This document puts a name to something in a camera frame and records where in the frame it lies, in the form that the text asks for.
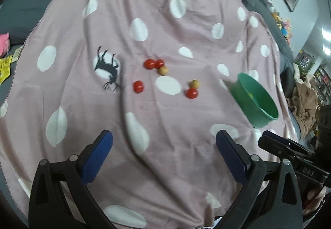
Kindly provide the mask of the person's right hand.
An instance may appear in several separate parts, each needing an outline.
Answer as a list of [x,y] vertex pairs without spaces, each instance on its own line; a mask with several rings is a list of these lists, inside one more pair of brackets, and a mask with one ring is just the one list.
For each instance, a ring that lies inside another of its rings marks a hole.
[[323,198],[326,195],[327,187],[316,188],[311,190],[307,195],[305,211],[313,212],[318,209]]

